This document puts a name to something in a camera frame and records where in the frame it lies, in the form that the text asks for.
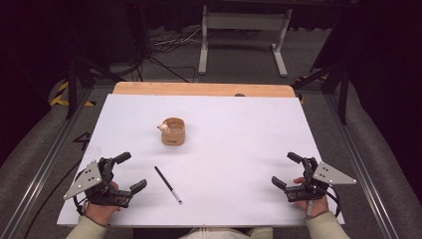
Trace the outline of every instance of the black pen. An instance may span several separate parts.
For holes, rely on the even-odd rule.
[[[177,201],[182,204],[182,200],[180,200],[180,197],[177,196],[177,193],[174,191],[174,189],[171,187],[170,183],[165,179],[164,175],[162,175],[161,171],[158,169],[157,166],[154,166],[155,170],[158,172],[159,176],[162,178],[162,180],[165,182],[165,184],[168,186],[168,189],[173,193],[173,195],[176,197]]]

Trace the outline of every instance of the metal frame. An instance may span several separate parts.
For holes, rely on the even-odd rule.
[[[369,202],[372,212],[375,216],[376,221],[378,222],[379,228],[384,235],[384,238],[396,239],[399,238],[397,232],[392,224],[387,210],[384,207],[384,204],[381,201],[378,190],[376,189],[368,171],[366,170],[365,164],[362,157],[357,150],[356,145],[354,144],[353,138],[351,137],[350,132],[346,125],[344,125],[337,115],[337,106],[335,98],[333,95],[324,95],[326,104],[328,105],[329,111],[332,117],[335,119],[338,130],[340,131],[347,148],[351,154],[352,164],[356,171],[358,181],[361,183],[363,191],[366,195],[366,198]]]
[[[58,136],[56,137],[52,147],[50,148],[50,151],[44,158],[40,169],[38,169],[37,174],[30,183],[25,195],[23,196],[21,202],[16,208],[15,213],[13,214],[0,238],[15,238],[19,230],[22,228],[25,219],[27,218],[29,212],[34,206],[35,201],[38,198],[38,195],[43,189],[44,184],[46,183],[47,178],[50,175],[50,172],[53,170],[53,167],[59,157],[62,147],[65,144],[65,139],[71,131],[76,119],[78,118],[79,113],[85,105],[85,102],[88,100],[91,92],[92,89],[82,89],[81,95],[78,98],[78,106],[76,107],[73,115],[69,119],[65,120],[65,123],[60,129]]]
[[[207,6],[204,5],[202,15],[202,45],[199,57],[199,75],[205,75],[207,72],[208,29],[279,31],[279,40],[277,44],[272,44],[272,51],[280,76],[286,77],[288,75],[281,49],[289,27],[292,9],[288,9],[285,14],[212,13],[208,12]]]

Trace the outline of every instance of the wooden cup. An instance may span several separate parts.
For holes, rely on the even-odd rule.
[[[184,121],[179,118],[169,118],[166,119],[163,123],[167,123],[170,131],[161,133],[162,143],[172,146],[183,144],[185,138]]]

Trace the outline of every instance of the white table surface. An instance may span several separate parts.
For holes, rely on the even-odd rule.
[[[185,121],[183,145],[161,142],[157,126],[172,117]],[[113,181],[120,190],[141,179],[147,186],[113,217],[115,227],[302,225],[305,214],[271,178],[292,186],[302,176],[303,166],[287,158],[289,151],[320,162],[296,98],[108,95],[78,171],[125,151],[131,159],[114,166]],[[329,206],[335,211],[333,201]],[[74,226],[78,218],[67,200],[58,224]],[[337,219],[344,223],[341,214]]]

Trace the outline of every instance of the table leg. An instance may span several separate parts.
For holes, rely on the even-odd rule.
[[[205,75],[207,72],[207,57],[208,57],[208,40],[207,40],[207,16],[208,9],[204,5],[202,14],[202,45],[201,45],[201,56],[199,58],[199,75]]]
[[[279,42],[276,44],[272,44],[274,58],[276,59],[277,68],[279,69],[279,73],[281,77],[286,77],[288,75],[288,71],[286,70],[285,62],[283,61],[281,49],[283,41],[285,40],[286,32],[289,27],[289,22],[292,16],[292,9],[288,9],[286,14],[284,15],[284,20],[282,23],[282,27],[280,29],[280,38]]]

